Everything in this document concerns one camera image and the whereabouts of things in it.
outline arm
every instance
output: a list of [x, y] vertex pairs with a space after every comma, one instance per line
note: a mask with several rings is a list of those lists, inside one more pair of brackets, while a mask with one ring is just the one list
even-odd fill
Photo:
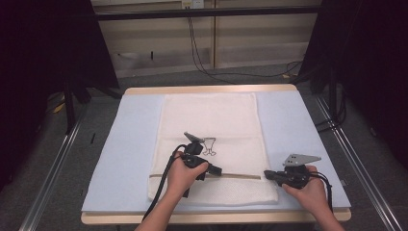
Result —
[[[307, 166], [309, 171], [318, 171], [316, 167]], [[283, 184], [286, 193], [296, 198], [304, 209], [309, 211], [323, 230], [344, 231], [327, 204], [323, 182], [311, 177], [309, 183], [301, 190]]]
[[196, 168], [188, 168], [180, 158], [177, 158], [168, 172], [165, 194], [147, 218], [136, 228], [136, 231], [166, 230], [171, 213], [182, 198], [183, 193], [207, 167], [208, 163], [203, 163]]

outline wall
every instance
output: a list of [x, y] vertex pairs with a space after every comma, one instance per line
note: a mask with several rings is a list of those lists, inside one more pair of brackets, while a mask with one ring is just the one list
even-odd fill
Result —
[[[246, 8], [319, 3], [319, 0], [205, 0], [204, 6]], [[93, 0], [92, 4], [97, 13], [178, 10], [182, 7], [181, 1], [166, 0]], [[286, 64], [303, 59], [316, 16], [309, 13], [198, 17], [192, 19], [192, 26], [205, 68]], [[101, 21], [100, 27], [117, 77], [196, 69], [186, 18]]]

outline metal rail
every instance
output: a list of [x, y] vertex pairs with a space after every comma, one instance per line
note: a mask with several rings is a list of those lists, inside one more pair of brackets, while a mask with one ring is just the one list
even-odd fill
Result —
[[[323, 115], [327, 119], [329, 119], [330, 113], [329, 113], [329, 108], [328, 108], [327, 103], [321, 97], [318, 97], [317, 101], [318, 101], [321, 111], [323, 112]], [[400, 226], [398, 220], [396, 219], [391, 206], [388, 204], [387, 200], [384, 198], [381, 191], [378, 190], [378, 188], [372, 181], [369, 173], [367, 172], [366, 168], [364, 167], [363, 163], [358, 157], [356, 151], [354, 150], [353, 146], [351, 145], [350, 141], [345, 135], [343, 129], [341, 127], [334, 127], [332, 130], [333, 130], [333, 133], [337, 141], [342, 147], [345, 156], [347, 157], [348, 161], [350, 162], [351, 166], [354, 169], [354, 172], [356, 173], [358, 179], [360, 180], [364, 190], [369, 196], [372, 205], [374, 206], [378, 215], [383, 220], [384, 225], [387, 227], [387, 230], [402, 231], [403, 229]]]
[[42, 184], [42, 187], [39, 190], [39, 193], [33, 205], [31, 206], [29, 212], [27, 213], [23, 223], [21, 224], [19, 231], [36, 230], [39, 219], [41, 218], [41, 215], [45, 209], [45, 206], [47, 205], [47, 202], [57, 182], [61, 169], [63, 168], [66, 156], [68, 155], [69, 150], [75, 141], [81, 122], [85, 117], [87, 107], [88, 104], [83, 106], [77, 122], [71, 129], [70, 133], [65, 135], [63, 144], [60, 147], [57, 157], [53, 165], [51, 166], [50, 171], [48, 172], [48, 175], [45, 178], [44, 183]]

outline person's right hand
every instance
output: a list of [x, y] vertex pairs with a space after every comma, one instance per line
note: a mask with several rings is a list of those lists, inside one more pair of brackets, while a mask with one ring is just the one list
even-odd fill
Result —
[[[318, 171], [314, 166], [306, 167], [309, 171]], [[286, 193], [296, 198], [300, 205], [312, 214], [329, 209], [324, 184], [316, 177], [310, 177], [309, 183], [301, 190], [290, 187], [286, 184], [283, 184], [282, 188]]]

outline table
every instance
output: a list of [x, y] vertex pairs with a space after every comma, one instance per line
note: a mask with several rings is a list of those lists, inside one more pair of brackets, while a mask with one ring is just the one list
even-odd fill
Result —
[[[307, 110], [304, 107], [304, 103], [301, 100], [301, 97], [298, 94], [297, 89], [293, 85], [239, 85], [239, 86], [132, 88], [132, 89], [128, 89], [125, 92], [124, 98], [126, 98], [126, 96], [132, 96], [132, 95], [149, 96], [149, 95], [160, 95], [160, 94], [170, 94], [170, 93], [195, 93], [195, 92], [209, 92], [209, 93], [211, 92], [258, 92], [258, 93], [272, 92], [272, 93], [276, 93], [277, 92], [281, 96], [284, 95], [285, 97], [287, 97], [288, 95], [293, 95], [293, 98], [296, 101], [296, 102], [293, 102], [293, 106], [298, 107], [297, 110], [299, 110], [301, 112], [300, 114], [303, 115], [303, 119], [300, 119], [299, 123], [304, 124], [305, 126], [304, 131], [307, 131], [311, 135], [311, 136], [307, 136], [306, 141], [308, 141], [309, 137], [311, 138], [318, 137], [319, 139], [319, 135], [317, 134], [316, 130], [310, 130], [311, 124], [314, 129], [313, 122], [311, 121], [310, 116], [308, 115]], [[120, 113], [121, 111], [119, 108], [119, 112], [118, 112], [118, 115], [116, 116], [116, 119], [118, 119], [118, 117], [120, 116]], [[315, 140], [315, 142], [317, 143], [317, 147], [321, 148], [320, 143], [319, 143], [321, 141]], [[340, 221], [349, 220], [351, 218], [351, 213], [349, 210], [350, 205], [349, 205], [348, 199], [346, 198], [343, 187], [340, 184], [340, 180], [338, 179], [337, 174], [335, 173], [334, 168], [330, 160], [328, 159], [327, 153], [325, 153], [324, 147], [323, 147], [321, 155], [322, 155], [322, 163], [316, 163], [316, 166], [318, 167], [319, 170], [321, 170], [326, 175], [328, 175], [330, 179], [330, 183], [333, 185], [334, 194], [337, 194], [337, 195], [340, 195], [340, 197], [343, 197], [338, 200], [336, 197], [333, 198], [335, 217]], [[277, 168], [279, 166], [271, 165], [270, 167]], [[87, 199], [89, 196], [92, 196], [94, 193], [95, 193], [95, 190], [92, 190], [91, 186], [89, 186], [89, 194], [87, 195]], [[209, 224], [209, 223], [260, 223], [260, 222], [268, 223], [268, 222], [315, 221], [312, 215], [302, 210], [298, 205], [295, 204], [296, 201], [293, 201], [293, 199], [289, 198], [289, 196], [284, 196], [282, 200], [283, 200], [282, 204], [278, 204], [276, 206], [255, 206], [255, 207], [249, 206], [249, 207], [239, 208], [239, 209], [232, 208], [232, 207], [216, 208], [215, 210], [214, 209], [213, 210], [203, 209], [203, 208], [198, 208], [198, 207], [191, 209], [191, 208], [186, 208], [185, 206], [181, 208], [176, 208], [172, 217], [170, 218], [169, 223], [170, 224], [182, 224], [182, 223], [183, 224], [186, 224], [186, 223], [188, 224]], [[143, 217], [143, 214], [144, 214], [143, 210], [140, 210], [137, 212], [120, 211], [120, 209], [119, 210], [113, 209], [112, 211], [97, 211], [97, 210], [98, 209], [95, 209], [92, 211], [90, 209], [86, 209], [84, 211], [84, 208], [83, 208], [83, 213], [81, 216], [82, 222], [85, 224], [140, 223]]]

